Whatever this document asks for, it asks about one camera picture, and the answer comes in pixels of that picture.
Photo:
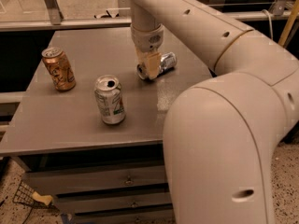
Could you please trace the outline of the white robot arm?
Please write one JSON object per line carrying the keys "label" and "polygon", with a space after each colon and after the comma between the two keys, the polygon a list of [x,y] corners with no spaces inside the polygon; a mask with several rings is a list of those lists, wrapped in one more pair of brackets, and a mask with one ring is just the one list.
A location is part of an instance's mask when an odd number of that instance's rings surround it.
{"label": "white robot arm", "polygon": [[196,0],[130,0],[132,29],[164,25],[214,72],[164,122],[177,224],[275,224],[271,160],[298,121],[298,61],[267,36]]}

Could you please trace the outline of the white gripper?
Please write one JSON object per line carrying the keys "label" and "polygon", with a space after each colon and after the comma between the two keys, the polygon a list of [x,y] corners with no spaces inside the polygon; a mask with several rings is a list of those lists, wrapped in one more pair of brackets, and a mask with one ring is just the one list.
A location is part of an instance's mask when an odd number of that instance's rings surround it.
{"label": "white gripper", "polygon": [[138,63],[145,65],[148,78],[155,79],[159,75],[159,66],[162,54],[154,51],[147,55],[146,52],[159,48],[164,41],[164,27],[160,24],[152,31],[140,31],[131,26],[131,38],[135,44]]}

